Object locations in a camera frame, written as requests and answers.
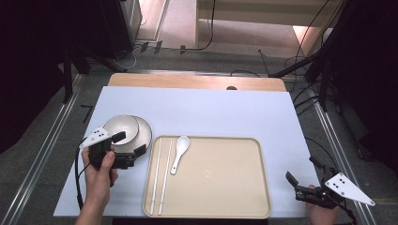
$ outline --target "table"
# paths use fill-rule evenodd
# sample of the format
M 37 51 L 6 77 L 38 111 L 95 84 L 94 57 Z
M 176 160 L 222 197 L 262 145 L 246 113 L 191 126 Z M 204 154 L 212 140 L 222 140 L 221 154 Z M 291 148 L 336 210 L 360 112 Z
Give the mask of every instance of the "table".
M 224 90 L 231 85 L 238 91 Z M 249 91 L 251 86 L 257 91 Z M 144 118 L 152 128 L 153 139 L 165 134 L 255 138 L 263 148 L 270 217 L 302 218 L 306 217 L 305 205 L 295 200 L 294 189 L 284 175 L 290 171 L 302 186 L 318 185 L 319 181 L 308 160 L 310 154 L 290 95 L 284 90 L 283 82 L 277 79 L 115 74 L 102 89 L 85 136 L 110 118 L 126 113 Z M 133 168 L 119 171 L 104 216 L 146 217 L 142 203 L 149 155 L 138 158 Z M 54 216 L 78 216 L 75 196 L 72 165 Z

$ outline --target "black cable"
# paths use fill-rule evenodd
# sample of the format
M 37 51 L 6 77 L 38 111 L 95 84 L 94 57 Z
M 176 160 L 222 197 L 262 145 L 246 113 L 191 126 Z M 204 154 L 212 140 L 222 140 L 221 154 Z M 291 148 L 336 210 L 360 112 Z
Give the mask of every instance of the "black cable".
M 328 27 L 329 27 L 329 26 L 331 25 L 331 23 L 337 18 L 337 15 L 339 14 L 339 11 L 343 8 L 344 2 L 340 5 L 338 12 L 334 15 L 334 17 L 333 17 L 333 19 L 330 21 Z M 293 73 L 293 74 L 295 75 L 295 74 L 297 74 L 296 70 L 297 70 L 298 68 L 302 68 L 302 67 L 304 67 L 305 65 L 308 65 L 310 62 L 313 63 L 313 64 L 316 64 L 316 62 L 314 62 L 312 59 L 315 58 L 315 57 L 319 54 L 319 52 L 320 52 L 320 50 L 321 50 L 322 48 L 321 48 L 320 50 L 318 50 L 317 52 L 311 54 L 310 56 L 307 56 L 307 57 L 303 57 L 303 56 L 302 56 L 304 59 L 301 60 L 301 61 L 298 61 L 298 62 L 297 62 L 297 58 L 300 57 L 300 56 L 299 56 L 299 50 L 301 49 L 302 42 L 303 42 L 303 40 L 304 40 L 304 38 L 305 38 L 305 36 L 306 36 L 306 34 L 307 34 L 307 32 L 308 32 L 310 26 L 312 25 L 312 23 L 314 22 L 314 20 L 316 19 L 316 17 L 319 15 L 319 13 L 322 11 L 322 9 L 325 7 L 325 5 L 326 5 L 327 3 L 328 3 L 328 1 L 324 4 L 323 7 L 320 8 L 320 10 L 318 11 L 318 13 L 315 15 L 314 19 L 311 21 L 310 25 L 307 27 L 307 30 L 305 31 L 305 35 L 304 35 L 303 39 L 301 40 L 301 42 L 300 42 L 300 44 L 299 44 L 298 52 L 296 53 L 296 56 L 293 56 L 293 57 L 288 58 L 288 60 L 291 59 L 291 58 L 296 58 L 296 59 L 295 59 L 295 64 L 293 64 L 293 65 L 290 66 L 289 68 L 286 68 L 286 69 L 284 69 L 284 70 L 281 70 L 281 71 L 276 72 L 276 73 L 273 73 L 273 74 L 270 74 L 269 77 L 281 78 L 281 77 L 283 77 L 284 75 L 286 75 L 286 74 L 288 74 L 288 73 L 290 73 L 290 72 L 292 72 L 292 71 L 295 71 L 295 72 Z
M 261 59 L 263 60 L 263 64 L 264 64 L 264 67 L 266 68 L 267 75 L 269 76 L 269 71 L 268 71 L 268 68 L 267 68 L 266 60 L 264 59 L 264 55 L 263 55 L 263 53 L 261 52 L 261 50 L 258 50 L 258 52 L 259 52 L 260 55 L 261 55 Z
M 329 20 L 328 25 L 326 26 L 327 28 L 325 29 L 325 31 L 323 32 L 323 34 L 321 36 L 321 48 L 323 48 L 323 45 L 325 44 L 325 41 L 324 41 L 325 33 L 327 32 L 327 30 L 331 26 L 331 24 L 334 22 L 334 20 L 337 18 L 337 15 L 339 15 L 340 10 L 342 10 L 344 4 L 345 4 L 345 0 L 343 0 L 342 4 L 340 5 L 340 7 L 337 10 L 336 14 L 334 14 L 333 18 L 331 18 L 331 20 Z
M 117 60 L 114 60 L 114 62 L 119 62 L 120 60 L 126 58 L 126 56 L 127 56 L 128 53 L 132 53 L 132 52 L 134 52 L 134 50 L 137 50 L 137 49 L 139 49 L 139 48 L 141 48 L 141 47 L 143 47 L 142 44 L 136 44 L 136 45 L 134 45 L 134 48 L 132 48 L 132 51 L 131 51 L 131 52 L 125 52 L 121 58 L 119 58 L 119 59 L 117 59 Z
M 297 113 L 297 116 L 301 116 L 303 113 L 307 112 L 308 110 L 310 110 L 316 102 L 318 102 L 319 100 L 314 101 L 312 104 L 310 104 L 309 106 L 307 106 L 306 108 L 304 108 L 304 110 L 302 110 L 301 112 Z
M 79 143 L 75 153 L 75 181 L 76 181 L 76 191 L 77 191 L 77 203 L 79 204 L 80 210 L 83 208 L 83 197 L 82 192 L 80 191 L 80 183 L 79 183 L 79 153 L 80 153 L 80 144 L 83 143 L 85 138 Z
M 77 176 L 78 179 L 80 179 L 80 176 L 82 175 L 82 173 L 85 171 L 85 169 L 87 169 L 87 167 L 91 165 L 90 163 L 88 163 L 88 165 L 86 165 L 79 173 L 79 175 Z
M 213 37 L 214 37 L 214 32 L 213 32 L 213 23 L 214 23 L 214 11 L 216 8 L 216 0 L 213 0 L 213 9 L 211 11 L 211 23 L 210 23 L 210 31 L 211 31 L 211 37 L 210 41 L 207 43 L 207 45 L 203 48 L 200 49 L 174 49 L 174 48 L 161 48 L 162 50 L 171 50 L 171 51 L 184 51 L 184 52 L 200 52 L 204 49 L 206 49 L 210 44 L 213 42 Z
M 305 30 L 304 36 L 302 37 L 302 40 L 301 40 L 300 44 L 298 45 L 298 52 L 296 53 L 295 64 L 297 63 L 297 58 L 299 57 L 299 51 L 301 50 L 302 43 L 304 42 L 304 39 L 305 39 L 305 36 L 307 35 L 308 30 L 310 29 L 311 25 L 314 23 L 314 21 L 318 17 L 319 13 L 321 13 L 321 11 L 324 9 L 324 7 L 328 4 L 328 2 L 329 2 L 329 0 L 327 0 L 325 2 L 325 4 L 318 10 L 318 12 L 316 13 L 315 17 L 310 22 L 310 25 L 308 25 L 307 29 Z
M 331 154 L 328 152 L 328 150 L 326 150 L 325 147 L 323 147 L 320 143 L 316 142 L 315 140 L 313 140 L 313 139 L 311 139 L 311 138 L 308 138 L 308 137 L 304 137 L 304 138 L 307 139 L 308 141 L 311 141 L 311 142 L 317 144 L 320 148 L 322 148 L 322 149 L 326 152 L 326 154 L 328 154 L 330 160 L 333 162 L 334 168 L 338 169 L 336 162 L 334 162 L 333 157 L 332 157 Z
M 316 91 L 316 90 L 313 90 L 312 88 L 307 88 L 307 87 L 300 87 L 300 88 L 296 88 L 296 89 L 294 89 L 294 90 L 292 90 L 291 92 L 294 92 L 294 91 L 298 91 L 298 90 L 303 90 L 303 89 L 305 89 L 305 90 L 307 90 L 307 89 L 311 89 L 312 91 L 314 91 L 315 93 L 317 93 L 318 95 L 319 95 L 319 93 Z
M 294 59 L 294 58 L 303 58 L 303 59 L 307 59 L 307 57 L 304 57 L 304 56 L 292 56 L 292 57 L 290 57 L 290 58 L 287 58 L 286 60 L 284 60 L 284 68 L 287 68 L 287 62 L 290 60 L 290 59 Z M 297 75 L 297 76 L 304 76 L 304 74 L 303 75 L 301 75 L 301 74 L 297 74 L 297 73 L 292 73 L 293 75 Z
M 345 207 L 344 205 L 341 205 L 340 203 L 336 202 L 336 201 L 335 201 L 333 198 L 331 198 L 330 196 L 327 195 L 327 197 L 328 197 L 328 199 L 330 199 L 332 202 L 336 203 L 337 206 L 339 206 L 341 209 L 343 209 L 343 210 L 347 213 L 348 217 L 352 219 L 351 224 L 354 224 L 354 225 L 357 225 L 357 224 L 358 224 L 358 223 L 357 223 L 357 219 L 356 219 L 355 216 L 354 216 L 354 213 L 353 213 L 350 209 L 348 209 L 348 208 Z
M 298 108 L 299 106 L 305 104 L 306 102 L 308 102 L 309 100 L 315 99 L 315 98 L 319 98 L 319 96 L 313 96 L 313 97 L 308 97 L 307 99 L 301 101 L 300 103 L 295 105 L 295 109 Z
M 293 104 L 294 104 L 295 101 L 298 99 L 298 97 L 299 97 L 302 93 L 304 93 L 305 90 L 307 90 L 308 88 L 310 88 L 312 85 L 314 85 L 314 82 L 313 82 L 313 83 L 310 83 L 309 85 L 307 85 L 307 87 L 303 88 L 303 89 L 296 95 L 296 97 L 293 99 Z
M 229 76 L 232 77 L 232 74 L 233 74 L 233 73 L 236 73 L 236 72 L 251 73 L 252 75 L 254 75 L 254 76 L 256 76 L 256 77 L 261 78 L 260 75 L 258 75 L 258 74 L 255 73 L 255 72 L 251 72 L 251 71 L 249 71 L 249 70 L 241 70 L 241 69 L 232 71 L 231 74 L 230 74 Z
M 305 30 L 304 36 L 302 37 L 302 40 L 301 40 L 300 44 L 298 45 L 298 52 L 296 53 L 295 64 L 294 64 L 293 66 L 295 66 L 295 65 L 298 63 L 297 60 L 298 60 L 298 57 L 299 57 L 299 51 L 301 50 L 302 43 L 304 42 L 304 39 L 305 39 L 305 36 L 307 35 L 308 30 L 310 29 L 311 25 L 314 23 L 315 19 L 318 17 L 319 13 L 321 13 L 321 11 L 323 10 L 323 8 L 326 6 L 326 4 L 327 4 L 328 2 L 329 2 L 329 0 L 327 0 L 327 1 L 325 2 L 325 4 L 319 9 L 319 11 L 316 13 L 315 17 L 313 18 L 313 20 L 310 22 L 310 24 L 308 25 L 307 29 Z M 293 83 L 292 89 L 291 89 L 289 92 L 291 92 L 292 90 L 295 89 L 295 87 L 296 87 L 296 82 L 298 81 L 297 69 L 295 69 L 294 71 L 295 71 L 295 72 L 294 72 L 295 81 L 294 81 L 294 83 Z

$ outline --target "black curtain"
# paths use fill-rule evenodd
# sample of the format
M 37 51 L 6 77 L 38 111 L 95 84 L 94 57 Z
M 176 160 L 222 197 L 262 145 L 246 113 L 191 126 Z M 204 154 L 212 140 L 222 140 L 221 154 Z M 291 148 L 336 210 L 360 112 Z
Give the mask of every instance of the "black curtain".
M 346 7 L 324 48 L 307 71 L 313 82 L 331 63 L 332 83 L 339 98 L 352 107 L 342 108 L 361 148 L 398 173 L 398 2 L 346 1 Z
M 0 1 L 0 153 L 15 144 L 64 84 L 67 6 L 46 0 Z

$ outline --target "black wire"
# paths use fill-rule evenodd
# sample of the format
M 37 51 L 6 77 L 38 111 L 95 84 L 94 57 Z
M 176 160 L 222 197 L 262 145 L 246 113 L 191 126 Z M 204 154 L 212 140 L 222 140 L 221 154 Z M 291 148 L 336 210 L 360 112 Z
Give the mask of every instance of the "black wire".
M 312 99 L 315 99 L 315 98 L 319 98 L 319 96 L 308 97 L 307 99 L 305 99 L 305 100 L 301 101 L 300 103 L 296 104 L 295 105 L 295 109 L 298 108 L 299 106 L 305 104 L 306 102 L 308 102 L 308 101 L 310 101 Z
M 295 103 L 295 101 L 298 99 L 298 97 L 299 97 L 302 93 L 304 93 L 305 90 L 307 90 L 308 88 L 310 88 L 312 85 L 314 85 L 314 82 L 313 82 L 313 83 L 310 83 L 309 85 L 307 85 L 307 87 L 303 88 L 303 89 L 296 95 L 296 97 L 293 99 L 293 103 Z
M 266 68 L 267 75 L 269 75 L 270 73 L 269 73 L 269 71 L 268 71 L 267 64 L 266 64 L 266 60 L 264 59 L 264 55 L 263 55 L 263 53 L 261 52 L 261 50 L 258 50 L 258 52 L 260 53 L 261 59 L 263 60 L 263 64 L 264 64 L 264 67 Z
M 304 56 L 292 56 L 292 57 L 290 57 L 290 58 L 287 58 L 286 60 L 284 60 L 284 68 L 287 68 L 287 62 L 290 60 L 290 59 L 294 59 L 294 58 L 303 58 L 303 59 L 307 59 L 308 57 L 304 57 Z M 297 75 L 297 76 L 305 76 L 304 74 L 297 74 L 297 73 L 292 73 L 293 75 Z
M 174 49 L 174 48 L 160 48 L 162 50 L 171 50 L 171 51 L 184 51 L 184 52 L 200 52 L 202 50 L 205 50 L 208 46 L 210 46 L 210 44 L 213 42 L 213 37 L 214 37 L 214 32 L 213 32 L 213 23 L 214 23 L 214 11 L 216 8 L 216 0 L 213 0 L 213 9 L 211 12 L 211 23 L 210 23 L 210 31 L 211 31 L 211 37 L 210 37 L 210 41 L 207 43 L 207 45 L 203 48 L 200 49 Z M 157 49 L 157 47 L 148 47 L 149 49 Z
M 86 165 L 79 173 L 79 175 L 77 176 L 78 179 L 80 179 L 80 176 L 82 175 L 82 173 L 85 171 L 85 169 L 87 169 L 87 167 L 91 165 L 90 163 L 88 163 L 88 165 Z
M 303 113 L 307 112 L 308 110 L 310 110 L 316 102 L 318 102 L 319 100 L 314 101 L 312 104 L 310 104 L 309 106 L 307 106 L 306 108 L 304 108 L 304 110 L 302 110 L 301 112 L 297 113 L 297 116 L 301 116 Z
M 329 2 L 329 0 L 327 0 L 327 1 L 325 2 L 325 4 L 319 9 L 319 11 L 316 13 L 315 17 L 313 18 L 313 20 L 310 22 L 310 24 L 308 25 L 307 29 L 305 30 L 304 36 L 302 37 L 302 40 L 301 40 L 300 44 L 298 45 L 298 52 L 296 53 L 295 64 L 296 64 L 297 61 L 298 61 L 299 51 L 301 50 L 302 43 L 304 42 L 304 39 L 305 39 L 305 36 L 307 35 L 308 30 L 310 29 L 311 25 L 314 23 L 315 19 L 318 17 L 319 13 L 321 13 L 321 11 L 323 10 L 323 8 L 326 6 L 326 4 L 327 4 L 328 2 Z M 289 92 L 291 92 L 293 89 L 295 89 L 295 87 L 296 87 L 296 82 L 298 81 L 298 75 L 297 75 L 297 70 L 296 70 L 296 69 L 295 69 L 294 75 L 295 75 L 295 82 L 294 82 L 294 84 L 293 84 L 292 89 L 291 89 Z
M 334 17 L 331 20 L 329 20 L 328 26 L 326 26 L 327 28 L 325 29 L 325 31 L 323 32 L 323 34 L 321 36 L 321 48 L 323 48 L 323 45 L 325 44 L 325 41 L 324 41 L 325 33 L 327 32 L 327 30 L 331 26 L 331 24 L 334 22 L 334 20 L 337 18 L 337 15 L 339 15 L 340 10 L 342 10 L 344 5 L 345 5 L 345 0 L 343 0 L 343 2 L 340 5 L 339 9 L 337 10 L 336 14 L 334 14 Z
M 84 142 L 85 138 L 79 143 L 75 153 L 75 181 L 76 181 L 76 191 L 77 191 L 77 203 L 79 204 L 80 210 L 83 208 L 83 197 L 82 192 L 80 191 L 80 183 L 79 183 L 79 153 L 80 153 L 80 144 Z
M 336 203 L 337 204 L 337 206 L 339 206 L 341 209 L 343 209 L 346 213 L 347 213 L 347 215 L 352 219 L 352 224 L 354 224 L 354 225 L 357 225 L 358 223 L 357 223 L 357 219 L 355 218 L 355 216 L 354 216 L 354 213 L 350 210 L 350 209 L 348 209 L 346 206 L 344 206 L 344 205 L 341 205 L 340 203 L 338 203 L 337 201 L 335 201 L 333 198 L 331 198 L 330 196 L 328 196 L 327 195 L 327 198 L 328 199 L 330 199 L 332 202 L 334 202 L 334 203 Z
M 307 87 L 296 88 L 296 89 L 292 90 L 291 92 L 298 91 L 298 90 L 303 90 L 303 89 L 311 89 L 312 91 L 314 91 L 315 93 L 317 93 L 319 95 L 319 92 L 317 92 L 316 90 L 313 90 L 312 88 L 307 88 Z
M 136 50 L 136 49 L 138 49 L 138 48 L 141 48 L 141 47 L 143 47 L 142 44 L 136 44 L 136 45 L 134 45 L 134 48 L 132 48 L 132 51 L 131 51 L 131 52 L 125 52 L 121 58 L 119 58 L 119 59 L 117 59 L 117 60 L 115 60 L 115 61 L 116 61 L 116 62 L 119 62 L 120 60 L 126 58 L 126 56 L 127 56 L 128 53 L 132 53 L 132 52 L 134 52 L 134 50 Z
M 240 70 L 240 69 L 239 69 L 239 70 L 234 70 L 234 71 L 232 71 L 231 74 L 230 74 L 229 76 L 232 77 L 232 74 L 233 74 L 233 73 L 236 73 L 236 72 L 251 73 L 252 75 L 254 75 L 254 76 L 256 76 L 256 77 L 261 78 L 260 75 L 258 75 L 258 74 L 255 73 L 255 72 L 251 72 L 251 71 L 249 71 L 249 70 Z
M 333 162 L 334 168 L 338 169 L 336 162 L 334 162 L 333 157 L 331 156 L 331 154 L 328 152 L 328 150 L 326 150 L 326 148 L 324 148 L 320 143 L 316 142 L 315 140 L 308 138 L 308 137 L 304 137 L 305 139 L 307 139 L 308 141 L 311 141 L 313 143 L 316 143 L 320 148 L 322 148 L 326 154 L 328 154 L 330 160 Z

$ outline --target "white tabletop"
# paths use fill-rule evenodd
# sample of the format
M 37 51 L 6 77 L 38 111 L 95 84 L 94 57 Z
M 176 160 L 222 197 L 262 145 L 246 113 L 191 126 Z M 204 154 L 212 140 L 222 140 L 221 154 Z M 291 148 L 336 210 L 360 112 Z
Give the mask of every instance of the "white tabletop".
M 84 136 L 120 114 L 145 119 L 152 128 L 153 140 L 161 135 L 255 138 L 262 147 L 268 177 L 270 217 L 306 217 L 305 204 L 296 201 L 285 174 L 290 171 L 301 186 L 319 185 L 319 181 L 308 159 L 310 153 L 289 93 L 107 86 L 102 89 Z M 146 217 L 143 198 L 150 148 L 134 167 L 119 170 L 104 216 Z M 55 217 L 79 215 L 73 168 Z M 83 175 L 80 184 L 85 196 Z

